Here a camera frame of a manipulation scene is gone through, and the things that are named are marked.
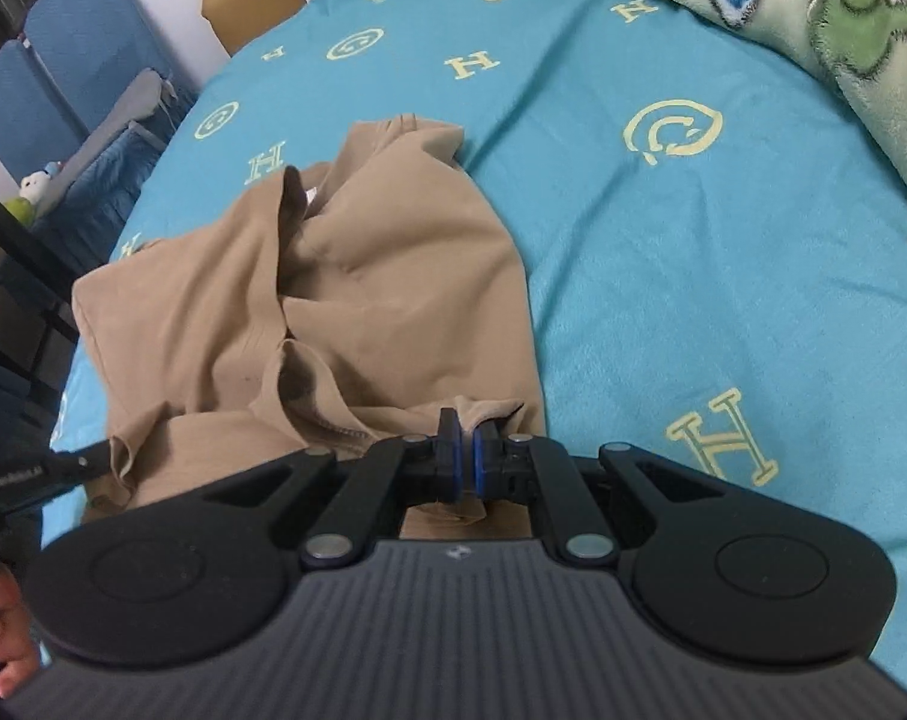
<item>blue bedsheet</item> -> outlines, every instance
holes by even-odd
[[[875,657],[907,685],[907,191],[853,114],[664,1],[314,0],[210,82],[114,256],[402,112],[466,127],[527,268],[551,435],[869,533],[900,582]],[[55,447],[105,416],[80,351]]]

